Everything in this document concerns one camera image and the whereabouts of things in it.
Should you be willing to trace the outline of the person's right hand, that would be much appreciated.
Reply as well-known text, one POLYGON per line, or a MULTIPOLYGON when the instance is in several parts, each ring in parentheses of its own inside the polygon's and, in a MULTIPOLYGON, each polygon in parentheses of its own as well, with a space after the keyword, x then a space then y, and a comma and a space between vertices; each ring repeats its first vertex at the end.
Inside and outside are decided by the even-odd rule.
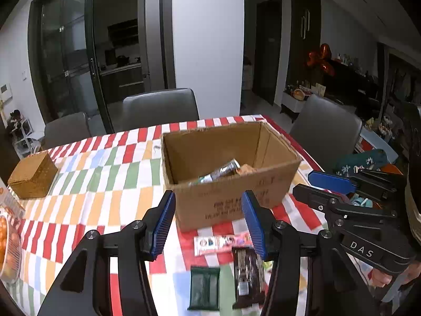
MULTIPOLYGON (((412 280, 419 277, 421 271, 421 262, 414 261, 411 263, 405 272, 403 273, 405 276, 405 280, 403 285, 410 283, 412 280)), ((376 288, 384 288, 386 285, 389 285, 393 280, 393 276, 384 273, 377 268, 374 268, 371 275, 372 285, 376 288)))

